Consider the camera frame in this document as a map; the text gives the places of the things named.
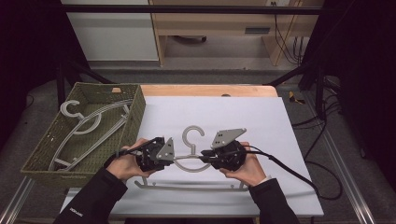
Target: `white tabletop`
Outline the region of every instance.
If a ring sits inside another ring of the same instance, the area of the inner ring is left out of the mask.
[[[188,140],[201,150],[210,149],[217,131],[246,128],[247,132],[236,140],[248,141],[252,146],[277,157],[300,175],[310,179],[291,128],[288,114],[279,97],[191,97],[152,96],[146,98],[146,110],[138,137],[151,139],[172,137],[176,156],[185,156],[191,149],[182,141],[183,131],[197,125],[205,131],[201,136],[190,131]],[[322,216],[318,197],[302,180],[290,175],[264,156],[258,156],[265,173],[277,178],[287,201],[299,217]],[[199,160],[181,161],[189,168],[199,168]],[[128,191],[116,203],[112,217],[255,217],[257,205],[248,191],[180,191],[140,189],[134,177],[127,183]],[[239,182],[210,167],[201,173],[188,173],[174,164],[153,174],[148,184],[157,187],[228,188]],[[78,189],[70,189],[64,201],[65,207]]]

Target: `human hand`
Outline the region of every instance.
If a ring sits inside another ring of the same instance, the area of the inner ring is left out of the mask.
[[[244,146],[246,150],[250,151],[248,142],[241,142],[241,145]],[[227,178],[235,178],[250,187],[260,184],[266,177],[259,160],[254,154],[247,154],[245,163],[234,172],[224,168],[220,168],[219,170],[224,173]]]
[[[132,149],[134,147],[138,147],[144,144],[147,141],[147,139],[140,138],[131,147],[126,146],[123,147],[123,149]],[[134,176],[149,177],[152,173],[155,172],[154,170],[143,172],[137,165],[136,157],[129,154],[114,159],[114,161],[112,161],[106,169],[120,180],[128,180],[129,178]]]

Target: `person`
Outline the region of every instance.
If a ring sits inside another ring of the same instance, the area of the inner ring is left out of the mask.
[[[138,147],[146,141],[141,138],[133,146],[124,148]],[[248,143],[241,144],[250,150]],[[247,154],[245,163],[235,172],[223,168],[219,170],[226,177],[238,179],[248,186],[254,203],[260,209],[261,224],[299,223],[277,180],[265,174],[256,155]],[[149,177],[152,173],[154,171],[142,172],[133,155],[116,158],[93,176],[53,223],[108,223],[115,203],[128,189],[125,182],[133,176]]]

